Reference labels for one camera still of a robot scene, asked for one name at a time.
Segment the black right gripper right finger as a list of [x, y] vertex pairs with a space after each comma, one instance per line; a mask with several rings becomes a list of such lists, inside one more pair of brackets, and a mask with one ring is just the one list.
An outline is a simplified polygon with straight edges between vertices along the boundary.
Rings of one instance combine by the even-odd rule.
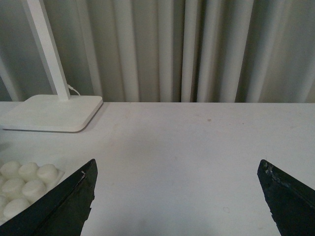
[[257, 176], [273, 220], [282, 236], [315, 234], [315, 191], [262, 159]]

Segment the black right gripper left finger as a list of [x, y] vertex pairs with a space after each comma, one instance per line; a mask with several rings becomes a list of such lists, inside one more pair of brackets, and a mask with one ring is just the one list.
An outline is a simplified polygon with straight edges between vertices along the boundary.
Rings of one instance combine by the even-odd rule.
[[2, 236], [79, 236], [95, 199], [97, 165], [91, 159], [29, 208], [0, 227]]

